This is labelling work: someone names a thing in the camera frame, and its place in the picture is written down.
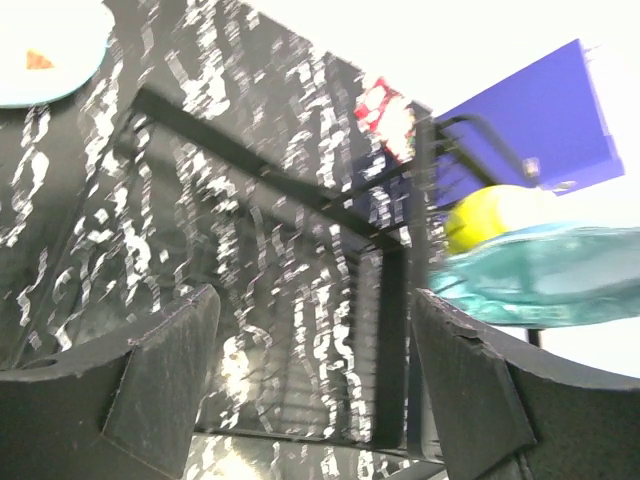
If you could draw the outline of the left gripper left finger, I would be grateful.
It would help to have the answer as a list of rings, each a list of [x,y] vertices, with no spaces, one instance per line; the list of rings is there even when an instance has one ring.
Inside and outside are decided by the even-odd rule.
[[[1,374],[4,479],[179,479],[220,315],[210,285]]]

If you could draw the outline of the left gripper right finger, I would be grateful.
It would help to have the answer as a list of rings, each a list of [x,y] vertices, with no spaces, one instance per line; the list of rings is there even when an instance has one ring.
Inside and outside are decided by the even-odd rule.
[[[546,352],[428,290],[414,306],[449,478],[638,478],[638,379]]]

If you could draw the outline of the teal scalloped plate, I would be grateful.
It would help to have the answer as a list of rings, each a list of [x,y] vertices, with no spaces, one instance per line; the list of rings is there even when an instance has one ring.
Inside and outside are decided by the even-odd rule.
[[[639,314],[639,230],[551,223],[453,255],[430,275],[439,297],[476,320],[549,329]]]

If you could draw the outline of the black wire dish rack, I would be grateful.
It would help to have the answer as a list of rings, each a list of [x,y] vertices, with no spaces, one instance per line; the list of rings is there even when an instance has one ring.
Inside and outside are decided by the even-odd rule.
[[[145,86],[130,110],[148,126],[193,143],[302,211],[278,214],[276,224],[300,244],[295,265],[329,271],[335,326],[344,328],[316,365],[329,372],[328,405],[321,408],[311,368],[294,351],[299,328],[284,319],[292,289],[274,293],[263,319],[274,344],[242,377],[249,389],[238,421],[227,426],[222,411],[207,403],[196,423],[200,433],[286,442],[317,443],[388,453],[439,463],[443,456],[418,358],[410,318],[411,298],[444,250],[436,230],[453,206],[453,169],[482,187],[500,178],[451,133],[460,116],[436,121],[410,105],[409,156],[382,152],[382,171],[343,192],[289,175],[216,125],[182,110]]]

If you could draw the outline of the white watermelon plate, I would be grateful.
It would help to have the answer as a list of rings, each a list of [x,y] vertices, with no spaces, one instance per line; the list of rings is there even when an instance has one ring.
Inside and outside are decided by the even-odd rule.
[[[3,1],[1,107],[73,94],[98,71],[114,25],[102,1]]]

